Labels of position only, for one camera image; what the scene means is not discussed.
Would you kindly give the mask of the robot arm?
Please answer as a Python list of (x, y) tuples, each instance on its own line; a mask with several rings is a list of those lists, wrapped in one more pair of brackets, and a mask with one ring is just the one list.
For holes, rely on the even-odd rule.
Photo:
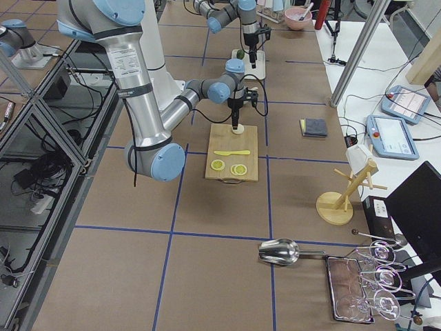
[(215, 79), (193, 79), (160, 110), (160, 84), (150, 78), (152, 60), (143, 53), (144, 32), (154, 48), (162, 48), (154, 5), (150, 1), (58, 1), (60, 33), (101, 45), (110, 61), (118, 96), (129, 114), (132, 140), (125, 147), (127, 166), (135, 175), (171, 181), (185, 165), (185, 151), (173, 142), (172, 130), (203, 99), (223, 103), (244, 92), (245, 64), (230, 59)]
[(258, 23), (256, 20), (256, 1), (230, 1), (225, 7), (215, 9), (209, 1), (193, 1), (195, 11), (207, 19), (207, 26), (214, 34), (220, 32), (235, 19), (240, 19), (245, 45), (249, 48), (249, 62), (256, 68)]

